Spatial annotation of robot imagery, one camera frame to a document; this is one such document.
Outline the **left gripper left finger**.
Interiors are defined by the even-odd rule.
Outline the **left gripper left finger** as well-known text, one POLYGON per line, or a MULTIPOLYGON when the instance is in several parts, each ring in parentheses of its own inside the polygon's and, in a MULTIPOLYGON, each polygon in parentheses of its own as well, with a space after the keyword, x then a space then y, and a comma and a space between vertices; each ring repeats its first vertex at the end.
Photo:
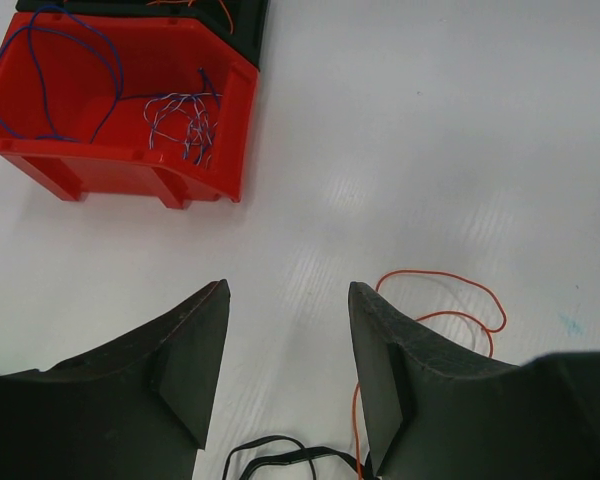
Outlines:
POLYGON ((0 479, 189 479, 206 446, 230 289, 214 281, 49 370, 0 375, 0 479))

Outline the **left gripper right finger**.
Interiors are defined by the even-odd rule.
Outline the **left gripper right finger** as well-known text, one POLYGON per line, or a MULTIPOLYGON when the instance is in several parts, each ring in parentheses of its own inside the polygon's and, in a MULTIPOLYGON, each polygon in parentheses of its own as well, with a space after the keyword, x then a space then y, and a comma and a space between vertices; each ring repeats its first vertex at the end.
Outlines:
POLYGON ((385 479, 600 479, 600 351, 516 366, 348 292, 374 473, 385 479))

